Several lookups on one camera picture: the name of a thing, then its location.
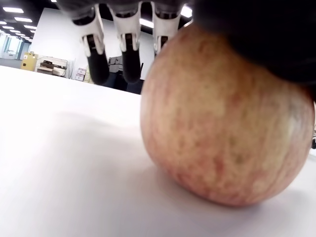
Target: desk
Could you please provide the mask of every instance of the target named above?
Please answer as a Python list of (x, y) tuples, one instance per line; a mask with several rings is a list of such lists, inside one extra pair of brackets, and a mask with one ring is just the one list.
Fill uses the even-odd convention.
[(261, 205), (218, 206), (150, 161), (139, 95), (0, 72), (1, 237), (316, 236), (315, 158)]

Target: apple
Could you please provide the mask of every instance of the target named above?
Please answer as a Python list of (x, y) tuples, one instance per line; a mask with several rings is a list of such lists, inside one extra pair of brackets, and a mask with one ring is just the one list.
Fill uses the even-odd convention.
[(152, 160), (210, 201), (246, 206), (282, 192), (311, 148), (309, 93), (192, 24), (145, 80), (141, 128)]

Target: box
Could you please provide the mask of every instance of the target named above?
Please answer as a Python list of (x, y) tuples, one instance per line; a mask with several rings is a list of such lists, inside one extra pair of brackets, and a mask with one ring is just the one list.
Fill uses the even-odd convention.
[(75, 80), (83, 81), (84, 80), (84, 75), (77, 74)]
[(83, 68), (79, 68), (79, 69), (78, 69), (78, 74), (85, 75), (86, 72), (87, 72), (86, 69), (83, 69)]
[(90, 82), (92, 79), (91, 79), (91, 75), (90, 73), (87, 73), (84, 77), (84, 82)]
[(25, 53), (22, 60), (21, 69), (34, 72), (38, 58), (39, 56), (32, 52)]

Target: robotic finger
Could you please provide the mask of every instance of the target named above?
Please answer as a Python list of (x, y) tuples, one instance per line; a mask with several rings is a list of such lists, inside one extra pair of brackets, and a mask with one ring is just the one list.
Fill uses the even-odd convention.
[[(72, 22), (79, 28), (93, 81), (103, 85), (109, 76), (109, 66), (99, 3), (105, 3), (109, 7), (118, 32), (123, 57), (123, 76), (128, 83), (136, 83), (141, 77), (139, 37), (142, 2), (139, 0), (58, 1), (60, 9), (70, 16)], [(184, 3), (184, 0), (152, 2), (155, 56), (177, 33)]]

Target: ceiling light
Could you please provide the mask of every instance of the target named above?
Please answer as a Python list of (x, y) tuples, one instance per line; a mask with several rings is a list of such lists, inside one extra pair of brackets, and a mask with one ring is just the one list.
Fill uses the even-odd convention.
[(16, 13), (24, 13), (24, 11), (20, 8), (14, 8), (14, 7), (4, 7), (3, 8), (6, 12), (16, 12)]
[(154, 27), (154, 24), (153, 22), (151, 21), (148, 21), (148, 20), (145, 20), (143, 18), (139, 19), (139, 23), (143, 26), (147, 26), (147, 27), (150, 27), (150, 28), (153, 28)]
[(24, 21), (24, 22), (33, 22), (31, 19), (29, 18), (22, 18), (22, 17), (15, 17), (14, 18), (17, 21)]
[(182, 8), (181, 15), (183, 15), (183, 16), (185, 16), (187, 18), (192, 17), (192, 9), (187, 7), (187, 6), (184, 6)]
[(27, 26), (27, 25), (24, 25), (24, 27), (25, 27), (25, 28), (28, 28), (28, 29), (34, 29), (34, 30), (36, 30), (36, 29), (37, 29), (37, 27), (36, 27), (36, 26)]
[(3, 26), (3, 28), (8, 29), (8, 30), (14, 30), (14, 28), (11, 26)]

